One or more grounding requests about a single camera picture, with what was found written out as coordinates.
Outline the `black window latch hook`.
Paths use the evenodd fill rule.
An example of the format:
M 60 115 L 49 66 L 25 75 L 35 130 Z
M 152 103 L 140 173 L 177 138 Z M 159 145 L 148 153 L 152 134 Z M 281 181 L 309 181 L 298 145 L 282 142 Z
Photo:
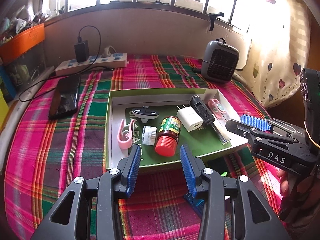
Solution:
M 209 13 L 208 16 L 209 16 L 209 21 L 210 21 L 209 31 L 211 32 L 214 29 L 214 24 L 215 24 L 215 21 L 217 20 L 217 18 L 224 17 L 225 15 L 223 12 L 218 12 L 218 13 Z

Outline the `black smartphone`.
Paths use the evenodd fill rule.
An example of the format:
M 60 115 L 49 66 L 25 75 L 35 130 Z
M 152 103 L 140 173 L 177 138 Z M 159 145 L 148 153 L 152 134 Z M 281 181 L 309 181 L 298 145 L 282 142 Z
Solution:
M 71 75 L 60 79 L 54 90 L 48 118 L 61 119 L 73 115 L 78 110 L 81 75 Z

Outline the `red cap medicine bottle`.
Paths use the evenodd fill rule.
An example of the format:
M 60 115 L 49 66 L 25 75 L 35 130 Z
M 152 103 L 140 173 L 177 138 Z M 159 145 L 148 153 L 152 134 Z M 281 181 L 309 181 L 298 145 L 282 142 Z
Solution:
M 178 145 L 181 121 L 176 116 L 167 116 L 161 122 L 155 152 L 164 157 L 173 157 Z

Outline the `clear glass tank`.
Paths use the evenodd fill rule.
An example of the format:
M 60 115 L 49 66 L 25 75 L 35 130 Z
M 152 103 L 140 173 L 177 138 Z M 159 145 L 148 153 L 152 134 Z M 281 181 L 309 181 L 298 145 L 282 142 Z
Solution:
M 33 84 L 46 68 L 46 57 L 42 42 L 4 67 L 16 92 L 20 92 L 28 85 Z

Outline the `black white round holder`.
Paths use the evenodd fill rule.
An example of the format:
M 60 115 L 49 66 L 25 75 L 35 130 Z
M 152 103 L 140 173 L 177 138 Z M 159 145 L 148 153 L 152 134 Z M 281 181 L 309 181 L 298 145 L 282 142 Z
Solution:
M 159 117 L 159 112 L 151 109 L 149 106 L 133 108 L 132 113 L 135 117 L 139 118 L 143 124 Z

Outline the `plaid pink green cloth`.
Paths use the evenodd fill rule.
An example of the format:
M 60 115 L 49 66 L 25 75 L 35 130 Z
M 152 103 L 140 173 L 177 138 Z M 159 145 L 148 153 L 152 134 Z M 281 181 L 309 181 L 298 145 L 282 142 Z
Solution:
M 218 84 L 193 72 L 199 60 L 161 55 L 131 55 L 112 72 L 82 76 L 80 106 L 71 118 L 49 120 L 56 80 L 42 88 L 17 126 L 4 173 L 6 220 L 1 239 L 29 239 L 61 192 L 77 176 L 95 178 L 106 170 L 104 131 L 111 90 L 137 88 L 217 88 L 239 115 L 268 118 L 267 111 L 239 82 Z M 125 239 L 197 239 L 200 217 L 184 195 L 181 168 L 140 174 L 128 200 L 121 200 Z

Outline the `white USB wall charger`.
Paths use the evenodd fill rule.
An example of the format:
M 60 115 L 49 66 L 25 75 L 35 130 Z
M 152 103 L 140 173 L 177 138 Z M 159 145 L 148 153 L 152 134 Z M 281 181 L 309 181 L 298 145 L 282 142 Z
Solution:
M 179 108 L 177 111 L 177 117 L 188 132 L 200 128 L 203 124 L 203 119 L 191 106 L 183 106 L 182 108 Z

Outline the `small white cap bottle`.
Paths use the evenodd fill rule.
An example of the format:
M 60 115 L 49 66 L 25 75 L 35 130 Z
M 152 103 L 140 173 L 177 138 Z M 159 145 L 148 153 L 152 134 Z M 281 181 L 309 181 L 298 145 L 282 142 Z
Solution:
M 143 145 L 154 146 L 157 137 L 157 127 L 144 126 L 142 130 L 141 142 Z

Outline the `blue book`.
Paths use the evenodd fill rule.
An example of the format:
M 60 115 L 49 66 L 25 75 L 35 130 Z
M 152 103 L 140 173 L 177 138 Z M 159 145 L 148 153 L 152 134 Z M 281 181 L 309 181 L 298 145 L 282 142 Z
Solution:
M 16 89 L 12 84 L 10 77 L 4 69 L 3 64 L 0 67 L 0 75 L 1 75 L 1 92 L 3 94 L 3 98 L 6 102 L 11 102 L 14 100 L 16 96 Z

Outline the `pink white cable clip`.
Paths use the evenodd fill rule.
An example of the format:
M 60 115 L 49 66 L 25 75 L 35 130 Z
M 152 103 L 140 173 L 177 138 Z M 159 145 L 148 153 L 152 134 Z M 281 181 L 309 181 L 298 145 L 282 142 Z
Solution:
M 135 123 L 135 119 L 131 119 L 129 124 L 126 124 L 124 119 L 121 120 L 117 134 L 117 141 L 120 149 L 127 150 L 132 146 Z

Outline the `yellow box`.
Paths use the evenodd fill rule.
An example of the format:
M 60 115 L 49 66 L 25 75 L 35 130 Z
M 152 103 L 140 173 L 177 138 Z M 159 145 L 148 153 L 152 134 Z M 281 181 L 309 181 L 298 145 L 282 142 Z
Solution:
M 3 128 L 8 112 L 9 112 L 9 107 L 5 99 L 3 98 L 3 96 L 1 96 L 0 98 L 0 129 Z

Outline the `grey desktop fan heater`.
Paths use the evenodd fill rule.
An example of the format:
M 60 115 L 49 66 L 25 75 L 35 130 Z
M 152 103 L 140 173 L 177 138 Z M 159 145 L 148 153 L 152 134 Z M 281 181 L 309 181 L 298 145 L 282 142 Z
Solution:
M 210 81 L 226 83 L 232 79 L 239 61 L 239 51 L 223 38 L 210 41 L 204 52 L 201 75 Z

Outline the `blue USB voltage meter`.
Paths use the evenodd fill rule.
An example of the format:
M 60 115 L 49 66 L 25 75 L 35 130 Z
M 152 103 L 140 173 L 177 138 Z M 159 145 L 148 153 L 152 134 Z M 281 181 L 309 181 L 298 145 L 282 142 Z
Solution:
M 193 198 L 191 193 L 187 193 L 184 196 L 184 199 L 189 203 L 191 208 L 195 211 L 195 213 L 202 218 L 203 208 L 204 208 L 204 199 Z

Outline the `pink white small gadget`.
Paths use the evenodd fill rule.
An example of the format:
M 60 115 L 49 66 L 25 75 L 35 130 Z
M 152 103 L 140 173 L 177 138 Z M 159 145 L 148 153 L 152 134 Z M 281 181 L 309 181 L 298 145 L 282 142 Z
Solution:
M 226 114 L 226 110 L 223 105 L 217 99 L 210 99 L 208 101 L 208 108 L 212 111 L 212 113 L 218 118 L 222 118 L 224 114 Z

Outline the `white power strip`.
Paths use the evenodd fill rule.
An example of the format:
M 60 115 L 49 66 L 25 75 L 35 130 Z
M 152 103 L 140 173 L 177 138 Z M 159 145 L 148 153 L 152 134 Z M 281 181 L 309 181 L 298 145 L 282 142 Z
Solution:
M 76 59 L 63 61 L 56 69 L 58 76 L 74 74 L 90 67 L 124 68 L 129 63 L 127 53 L 113 53 L 109 57 L 90 56 L 87 61 L 77 62 Z

